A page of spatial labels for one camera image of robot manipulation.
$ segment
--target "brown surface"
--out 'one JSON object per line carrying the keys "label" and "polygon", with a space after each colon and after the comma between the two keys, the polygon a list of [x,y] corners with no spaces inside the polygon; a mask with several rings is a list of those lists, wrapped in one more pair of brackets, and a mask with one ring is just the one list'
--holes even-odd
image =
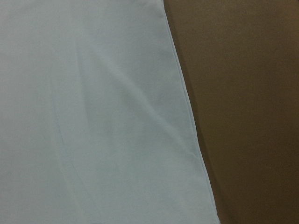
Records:
{"label": "brown surface", "polygon": [[299,223],[299,2],[164,3],[221,223]]}

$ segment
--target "sheet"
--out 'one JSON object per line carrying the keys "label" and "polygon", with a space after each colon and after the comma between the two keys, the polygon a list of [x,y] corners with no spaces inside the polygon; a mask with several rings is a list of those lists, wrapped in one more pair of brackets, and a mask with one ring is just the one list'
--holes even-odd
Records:
{"label": "sheet", "polygon": [[219,223],[163,1],[0,1],[0,223]]}

